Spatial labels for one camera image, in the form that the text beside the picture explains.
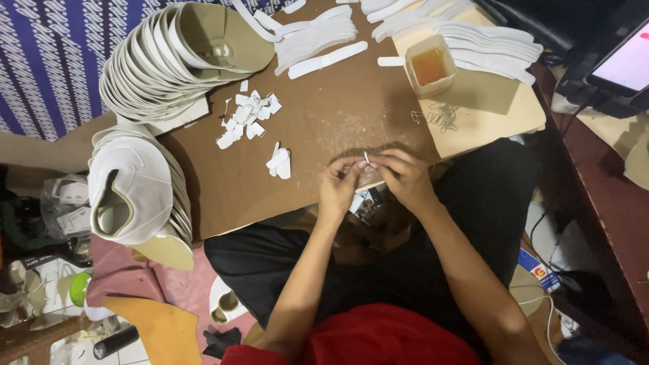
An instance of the brown table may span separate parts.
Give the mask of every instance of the brown table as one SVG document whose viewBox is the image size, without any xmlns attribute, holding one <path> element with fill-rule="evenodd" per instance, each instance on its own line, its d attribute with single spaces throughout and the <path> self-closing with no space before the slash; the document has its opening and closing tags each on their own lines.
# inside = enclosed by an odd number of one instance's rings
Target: brown table
<svg viewBox="0 0 649 365">
<path fill-rule="evenodd" d="M 562 157 L 557 174 L 563 176 L 563 202 L 584 231 L 613 297 L 606 312 L 589 312 L 561 295 L 557 307 L 587 334 L 649 363 L 649 192 L 623 176 L 624 161 L 579 120 L 560 137 L 570 116 L 550 111 L 556 78 L 539 64 L 532 72 L 554 131 L 549 149 Z"/>
<path fill-rule="evenodd" d="M 282 24 L 311 20 L 337 6 L 334 1 L 308 1 L 292 14 L 279 12 Z M 274 92 L 284 107 L 270 120 L 261 121 L 267 133 L 248 140 L 245 136 L 221 150 L 215 140 L 225 130 L 218 118 L 225 100 L 239 93 L 239 82 L 217 89 L 210 96 L 212 115 L 194 126 L 160 139 L 178 160 L 187 177 L 192 204 L 195 240 L 222 234 L 277 214 L 317 202 L 317 173 L 341 155 L 362 155 L 399 146 L 433 164 L 439 160 L 425 123 L 415 123 L 410 112 L 420 110 L 403 68 L 376 63 L 382 56 L 397 56 L 393 42 L 376 43 L 360 4 L 351 4 L 358 30 L 353 42 L 368 49 L 356 56 L 295 80 L 285 71 L 275 76 L 276 58 L 250 79 L 249 91 L 262 96 Z M 346 44 L 329 47 L 321 54 Z M 236 105 L 229 104 L 232 112 Z M 272 177 L 265 167 L 275 142 L 291 151 L 292 176 Z M 374 171 L 361 177 L 361 186 L 380 179 Z"/>
</svg>

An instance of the cardboard sheet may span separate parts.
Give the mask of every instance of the cardboard sheet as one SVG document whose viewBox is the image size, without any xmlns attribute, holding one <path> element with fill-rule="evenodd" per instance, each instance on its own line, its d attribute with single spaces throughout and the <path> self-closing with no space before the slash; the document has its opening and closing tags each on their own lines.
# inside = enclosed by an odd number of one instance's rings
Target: cardboard sheet
<svg viewBox="0 0 649 365">
<path fill-rule="evenodd" d="M 478 10 L 468 11 L 454 20 L 493 25 Z M 432 29 L 422 29 L 394 43 L 399 55 L 404 57 L 409 46 L 431 35 L 434 35 Z M 420 100 L 419 104 L 441 158 L 470 151 L 500 137 L 545 127 L 545 113 L 531 86 L 480 71 L 463 70 L 449 91 Z"/>
<path fill-rule="evenodd" d="M 281 24 L 311 20 L 336 5 L 308 1 L 295 13 L 279 12 L 273 19 Z M 370 36 L 376 24 L 367 22 L 360 4 L 350 5 L 359 31 L 354 42 L 367 41 L 366 51 L 295 80 L 286 71 L 275 76 L 275 58 L 251 77 L 250 92 L 274 92 L 284 104 L 260 122 L 267 131 L 262 138 L 242 138 L 224 150 L 215 143 L 224 131 L 218 116 L 225 111 L 225 100 L 239 93 L 240 82 L 235 82 L 210 96 L 211 116 L 160 139 L 187 178 L 196 240 L 317 202 L 317 174 L 341 155 L 398 146 L 429 164 L 439 160 L 426 124 L 410 116 L 420 106 L 408 76 L 401 68 L 376 63 L 378 57 L 397 56 L 395 46 L 376 43 Z M 277 141 L 291 151 L 293 175 L 288 180 L 270 176 L 265 167 Z M 379 181 L 371 169 L 361 176 L 361 186 Z"/>
</svg>

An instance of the plastic bag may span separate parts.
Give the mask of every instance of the plastic bag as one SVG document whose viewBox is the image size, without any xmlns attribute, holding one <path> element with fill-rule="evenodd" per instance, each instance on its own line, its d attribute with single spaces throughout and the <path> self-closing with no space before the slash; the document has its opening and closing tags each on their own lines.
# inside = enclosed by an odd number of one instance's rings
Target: plastic bag
<svg viewBox="0 0 649 365">
<path fill-rule="evenodd" d="M 45 180 L 40 204 L 48 236 L 65 240 L 90 234 L 88 181 L 84 176 Z"/>
</svg>

